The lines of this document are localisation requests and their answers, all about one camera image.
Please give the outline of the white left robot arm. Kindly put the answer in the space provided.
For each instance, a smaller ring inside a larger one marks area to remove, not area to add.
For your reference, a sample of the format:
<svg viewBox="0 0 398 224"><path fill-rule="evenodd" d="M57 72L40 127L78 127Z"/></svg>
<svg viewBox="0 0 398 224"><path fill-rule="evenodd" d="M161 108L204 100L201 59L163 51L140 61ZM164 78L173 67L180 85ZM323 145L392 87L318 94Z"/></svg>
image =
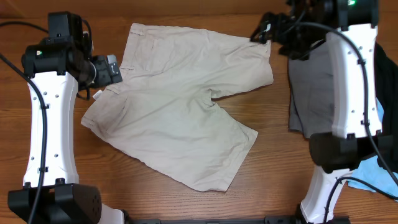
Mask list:
<svg viewBox="0 0 398 224"><path fill-rule="evenodd" d="M49 14L46 32L26 48L17 71L30 91L30 154L8 207L27 223L127 223L128 214L103 204L96 187L80 184L73 152L79 91L119 83L116 57L92 54L90 25L76 14Z"/></svg>

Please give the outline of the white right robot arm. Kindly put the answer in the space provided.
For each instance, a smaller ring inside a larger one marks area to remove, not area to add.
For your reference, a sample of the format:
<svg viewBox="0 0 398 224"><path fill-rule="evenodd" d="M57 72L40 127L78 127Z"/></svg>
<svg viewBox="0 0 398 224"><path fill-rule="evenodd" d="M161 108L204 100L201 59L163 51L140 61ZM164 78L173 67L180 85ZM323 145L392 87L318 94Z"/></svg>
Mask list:
<svg viewBox="0 0 398 224"><path fill-rule="evenodd" d="M379 22L377 0L290 1L290 14L263 15L252 42L280 44L279 53L306 60L327 44L333 72L334 120L329 133L314 134L309 150L315 163L310 187L295 215L267 216L266 223L348 223L333 209L344 184L361 161L392 147L377 115L374 48Z"/></svg>

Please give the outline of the beige khaki shorts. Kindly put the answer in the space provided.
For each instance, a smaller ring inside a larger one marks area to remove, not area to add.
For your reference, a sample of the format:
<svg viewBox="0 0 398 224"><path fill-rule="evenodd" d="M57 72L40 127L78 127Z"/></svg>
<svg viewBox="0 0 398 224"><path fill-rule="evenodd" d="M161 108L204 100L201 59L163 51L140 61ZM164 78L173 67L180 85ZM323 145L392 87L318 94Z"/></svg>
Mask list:
<svg viewBox="0 0 398 224"><path fill-rule="evenodd" d="M257 138L216 100L273 82L271 43L132 24L122 81L82 117L99 138L201 192L226 191Z"/></svg>

